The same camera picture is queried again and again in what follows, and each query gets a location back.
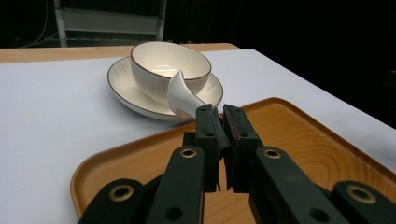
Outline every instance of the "white table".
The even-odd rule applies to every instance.
[[[253,49],[207,51],[219,105],[283,98],[396,172],[396,130]],[[91,155],[180,122],[122,105],[106,72],[121,57],[0,64],[0,223],[77,223],[70,180]]]

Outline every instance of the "wooden tray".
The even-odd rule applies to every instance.
[[[341,180],[367,184],[396,202],[396,175],[349,144],[291,103],[271,98],[242,107],[267,146],[286,150],[313,182],[332,190]],[[173,150],[180,147],[184,132],[195,123],[156,134],[98,153],[85,160],[71,181],[78,217],[107,183],[119,178],[143,184],[163,173]],[[220,184],[225,189],[223,162]],[[223,190],[205,195],[205,223],[254,223],[247,194]]]

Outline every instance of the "brown rim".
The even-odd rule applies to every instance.
[[[144,108],[144,107],[141,107],[141,106],[132,104],[130,101],[126,100],[126,99],[123,98],[121,95],[119,95],[119,93],[118,93],[118,92],[113,88],[113,86],[111,85],[111,83],[110,83],[110,78],[109,78],[109,77],[110,77],[110,71],[112,70],[112,68],[113,68],[117,63],[119,63],[119,62],[121,62],[121,61],[123,61],[123,60],[132,60],[132,59],[131,59],[131,57],[124,57],[124,58],[121,58],[121,59],[117,60],[115,63],[113,63],[113,64],[110,66],[110,68],[108,69],[108,71],[107,71],[107,82],[108,82],[108,85],[110,86],[111,90],[113,90],[113,92],[114,92],[118,97],[120,97],[120,99],[121,99],[123,102],[126,102],[126,103],[129,104],[129,105],[133,105],[133,106],[136,107],[136,108],[139,108],[139,109],[141,109],[141,110],[144,110],[144,111],[147,111],[147,112],[150,112],[150,113],[154,113],[154,114],[157,114],[157,115],[160,115],[160,116],[164,116],[164,117],[168,117],[168,118],[175,118],[175,117],[177,116],[176,114],[167,115],[167,114],[158,113],[158,112],[153,111],[153,110],[148,110],[148,109],[146,109],[146,108]],[[221,102],[223,96],[224,96],[224,91],[223,91],[223,87],[222,87],[222,85],[221,85],[219,79],[218,79],[215,75],[213,75],[213,74],[212,74],[212,76],[213,76],[213,78],[215,78],[216,81],[220,84],[221,89],[222,89],[222,91],[221,91],[221,96],[220,96],[220,98],[219,98],[219,101],[218,101],[215,105],[213,105],[213,106],[218,106],[219,103]],[[175,121],[174,119],[161,119],[161,120]]]
[[[208,71],[205,75],[203,75],[203,76],[201,76],[201,77],[195,77],[195,78],[185,78],[186,80],[195,80],[195,79],[198,79],[198,78],[207,77],[207,76],[209,76],[209,75],[212,73],[212,63],[211,63],[211,62],[206,58],[206,56],[205,56],[204,54],[202,54],[200,51],[195,50],[195,49],[192,49],[192,48],[189,48],[189,47],[184,46],[184,45],[179,45],[179,44],[175,44],[175,43],[171,43],[171,42],[165,42],[165,41],[149,41],[149,42],[145,42],[145,43],[138,44],[138,45],[134,46],[134,47],[131,49],[131,53],[130,53],[130,58],[131,58],[131,60],[134,61],[134,63],[135,63],[137,66],[139,66],[140,68],[142,68],[143,70],[145,70],[145,71],[147,71],[147,72],[149,72],[149,73],[151,73],[151,74],[153,74],[153,75],[155,75],[155,76],[157,76],[157,77],[164,77],[164,76],[161,76],[161,75],[159,75],[159,74],[152,73],[152,72],[149,71],[148,69],[142,67],[142,66],[134,59],[134,57],[132,56],[133,53],[134,53],[134,49],[135,49],[135,48],[137,48],[137,47],[139,47],[139,46],[142,46],[142,45],[145,45],[145,44],[147,44],[147,43],[153,43],[153,42],[155,42],[155,43],[166,43],[166,44],[170,44],[170,45],[180,46],[180,47],[185,48],[185,49],[189,49],[189,50],[191,50],[191,51],[194,51],[194,52],[200,54],[200,55],[209,63],[209,71]]]

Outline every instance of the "ceramic spoon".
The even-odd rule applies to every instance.
[[[205,105],[187,88],[181,70],[169,82],[168,102],[171,110],[181,119],[195,119],[195,110],[201,105]]]

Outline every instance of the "wooden table surface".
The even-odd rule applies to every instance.
[[[237,46],[227,43],[186,44],[185,46],[198,51],[238,49]],[[128,56],[132,48],[133,46],[0,49],[0,63],[48,62],[60,60],[123,57]]]

